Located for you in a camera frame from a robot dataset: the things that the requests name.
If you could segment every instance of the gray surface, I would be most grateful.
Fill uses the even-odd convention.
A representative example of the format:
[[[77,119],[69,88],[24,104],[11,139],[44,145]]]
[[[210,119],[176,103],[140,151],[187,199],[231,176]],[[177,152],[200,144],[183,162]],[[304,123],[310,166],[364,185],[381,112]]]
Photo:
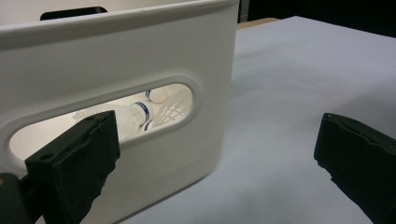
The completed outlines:
[[[239,30],[232,82],[218,169],[124,223],[371,223],[313,153],[324,112],[396,137],[396,39],[302,18]]]

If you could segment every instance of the white plastic bin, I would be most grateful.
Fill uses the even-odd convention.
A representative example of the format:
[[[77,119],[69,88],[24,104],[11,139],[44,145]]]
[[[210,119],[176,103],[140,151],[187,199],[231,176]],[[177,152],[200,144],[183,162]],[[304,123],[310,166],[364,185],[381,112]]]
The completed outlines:
[[[227,119],[238,2],[0,1],[0,172],[26,174],[9,142],[29,124],[181,83],[190,114],[121,144],[83,222],[117,221],[207,175]],[[108,12],[39,21],[81,7]]]

